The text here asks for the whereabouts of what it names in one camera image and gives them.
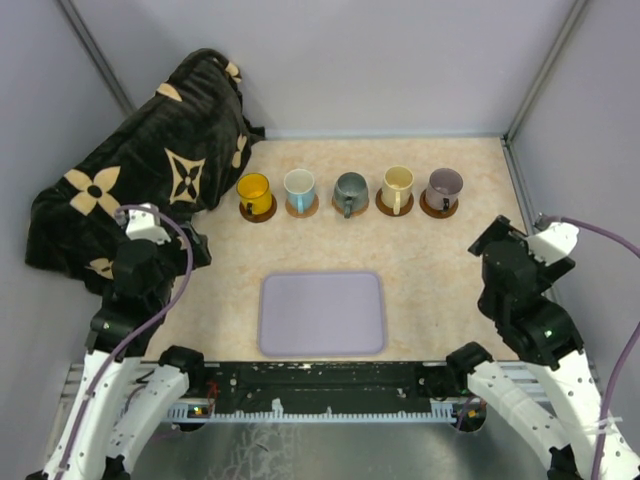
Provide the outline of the purple ceramic mug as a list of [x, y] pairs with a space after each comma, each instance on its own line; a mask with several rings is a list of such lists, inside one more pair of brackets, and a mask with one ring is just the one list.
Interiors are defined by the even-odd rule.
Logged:
[[439, 168], [429, 177], [426, 188], [427, 205], [439, 212], [448, 212], [458, 200], [464, 186], [462, 176], [450, 168]]

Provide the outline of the cream ceramic mug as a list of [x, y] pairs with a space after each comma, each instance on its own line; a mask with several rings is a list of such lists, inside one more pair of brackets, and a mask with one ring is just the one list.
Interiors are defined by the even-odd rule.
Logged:
[[381, 201], [394, 216], [409, 202], [414, 183], [413, 172], [401, 165], [390, 167], [384, 174]]

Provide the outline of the yellow ceramic mug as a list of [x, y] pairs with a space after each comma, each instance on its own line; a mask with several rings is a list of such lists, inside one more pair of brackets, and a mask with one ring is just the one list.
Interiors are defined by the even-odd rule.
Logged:
[[270, 183], [261, 173], [249, 173], [239, 179], [236, 191], [249, 216], [267, 213], [273, 204]]

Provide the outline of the grey ceramic mug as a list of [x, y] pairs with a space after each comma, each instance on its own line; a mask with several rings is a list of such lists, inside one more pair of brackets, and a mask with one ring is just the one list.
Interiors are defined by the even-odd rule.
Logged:
[[345, 219], [363, 212], [369, 205], [366, 179], [356, 172], [342, 174], [334, 185], [332, 202]]

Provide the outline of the light woven rattan coaster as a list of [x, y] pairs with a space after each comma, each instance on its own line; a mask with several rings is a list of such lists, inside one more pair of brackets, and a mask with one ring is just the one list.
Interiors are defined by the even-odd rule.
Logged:
[[319, 209], [318, 195], [314, 196], [311, 206], [302, 213], [299, 213], [297, 209], [294, 206], [292, 206], [288, 200], [285, 201], [285, 208], [287, 213], [293, 218], [299, 218], [299, 219], [309, 218], [313, 216]]

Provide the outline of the white mug blue handle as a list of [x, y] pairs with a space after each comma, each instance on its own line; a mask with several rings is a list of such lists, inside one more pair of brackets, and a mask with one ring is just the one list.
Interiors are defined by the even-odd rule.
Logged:
[[297, 214], [309, 210], [315, 199], [315, 177], [306, 169], [294, 169], [284, 177], [288, 203]]

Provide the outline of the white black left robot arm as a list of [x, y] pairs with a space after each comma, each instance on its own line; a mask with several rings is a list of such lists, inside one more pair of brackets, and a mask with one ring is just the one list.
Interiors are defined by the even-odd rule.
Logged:
[[206, 236], [191, 223], [126, 229], [113, 278], [90, 322], [80, 386], [51, 456], [34, 479], [128, 479], [169, 408], [201, 394], [201, 352], [165, 350], [139, 392], [129, 391], [151, 338], [184, 293], [191, 273], [210, 264]]

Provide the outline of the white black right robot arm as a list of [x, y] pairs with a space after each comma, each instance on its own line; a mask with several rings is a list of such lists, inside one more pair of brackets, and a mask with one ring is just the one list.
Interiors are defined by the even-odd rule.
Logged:
[[446, 358], [448, 387], [494, 409], [537, 455], [550, 479], [636, 479], [639, 456], [598, 390], [584, 342], [569, 313], [545, 295], [575, 266], [579, 228], [545, 217], [526, 235], [498, 216], [472, 243], [482, 261], [479, 311], [543, 388], [545, 410], [470, 342]]

